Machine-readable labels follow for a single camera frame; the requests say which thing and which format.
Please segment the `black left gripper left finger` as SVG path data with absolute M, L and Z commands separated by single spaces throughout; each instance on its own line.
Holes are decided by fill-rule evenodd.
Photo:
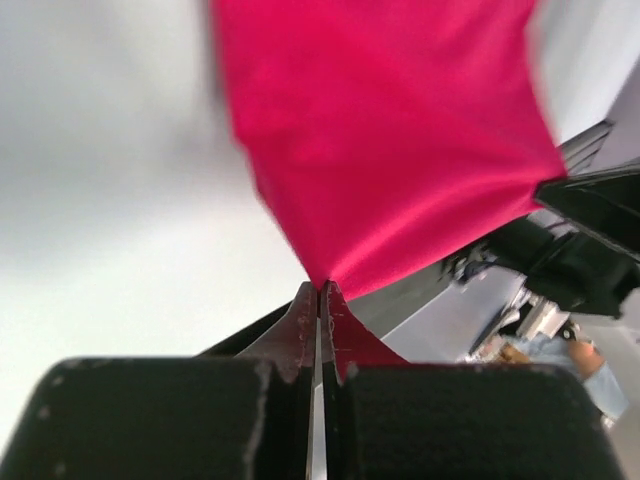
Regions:
M 29 400 L 5 479 L 307 479 L 317 293 L 229 355 L 72 358 Z

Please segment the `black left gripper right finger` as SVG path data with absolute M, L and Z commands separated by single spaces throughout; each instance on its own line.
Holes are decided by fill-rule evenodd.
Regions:
M 543 364 L 411 363 L 319 295 L 331 479 L 620 479 L 582 385 Z

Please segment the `magenta t shirt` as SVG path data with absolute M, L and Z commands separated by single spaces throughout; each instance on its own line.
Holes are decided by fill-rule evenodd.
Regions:
M 354 299 L 532 212 L 564 162 L 532 1 L 214 1 L 234 136 L 316 285 Z

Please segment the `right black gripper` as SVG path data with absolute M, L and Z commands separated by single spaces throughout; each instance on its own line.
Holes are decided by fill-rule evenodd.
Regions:
M 620 318 L 639 288 L 639 161 L 543 182 L 534 199 L 581 232 L 517 219 L 492 232 L 498 265 L 562 311 Z

